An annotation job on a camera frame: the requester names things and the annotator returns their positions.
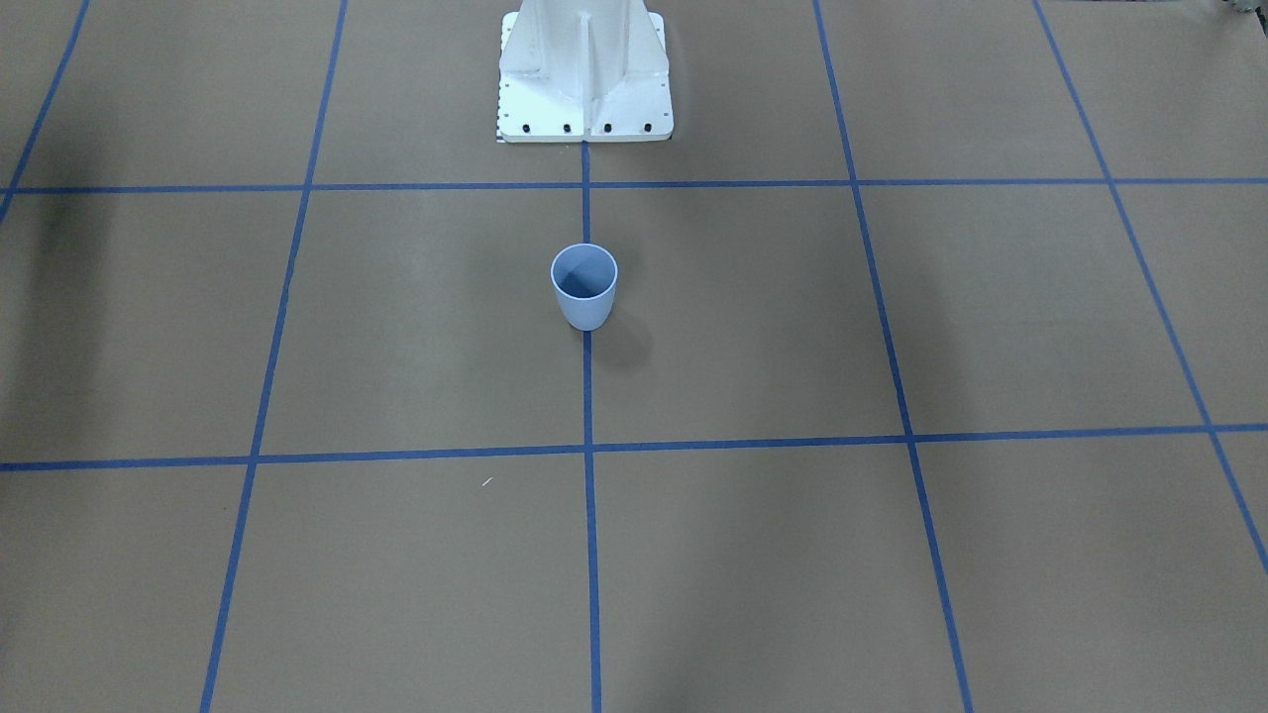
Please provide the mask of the blue cup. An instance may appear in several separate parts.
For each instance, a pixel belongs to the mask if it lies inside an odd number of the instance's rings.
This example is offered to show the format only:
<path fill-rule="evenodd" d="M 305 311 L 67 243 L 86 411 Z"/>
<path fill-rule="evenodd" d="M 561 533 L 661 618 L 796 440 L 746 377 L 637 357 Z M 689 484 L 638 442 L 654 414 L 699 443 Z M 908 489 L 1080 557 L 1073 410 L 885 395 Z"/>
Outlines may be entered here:
<path fill-rule="evenodd" d="M 601 329 L 610 316 L 619 285 L 619 263 L 597 244 L 574 244 L 552 260 L 552 287 L 572 329 Z"/>

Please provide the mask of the brown paper table cover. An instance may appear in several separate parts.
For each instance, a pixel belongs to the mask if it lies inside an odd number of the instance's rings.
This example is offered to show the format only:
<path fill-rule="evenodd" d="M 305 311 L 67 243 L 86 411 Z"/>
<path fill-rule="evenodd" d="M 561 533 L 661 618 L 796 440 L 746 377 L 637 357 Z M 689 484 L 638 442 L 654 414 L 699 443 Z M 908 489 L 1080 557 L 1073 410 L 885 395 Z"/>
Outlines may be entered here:
<path fill-rule="evenodd" d="M 1257 16 L 516 8 L 3 4 L 5 712 L 1265 709 Z"/>

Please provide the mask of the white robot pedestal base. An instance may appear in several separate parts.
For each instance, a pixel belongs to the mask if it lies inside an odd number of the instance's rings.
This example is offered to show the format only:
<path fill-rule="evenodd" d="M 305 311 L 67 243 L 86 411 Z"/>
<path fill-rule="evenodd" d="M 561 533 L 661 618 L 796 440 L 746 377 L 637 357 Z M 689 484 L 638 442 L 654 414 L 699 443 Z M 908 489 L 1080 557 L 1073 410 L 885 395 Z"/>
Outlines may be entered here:
<path fill-rule="evenodd" d="M 503 14 L 495 136 L 508 145 L 675 134 L 664 18 L 643 1 L 524 1 Z"/>

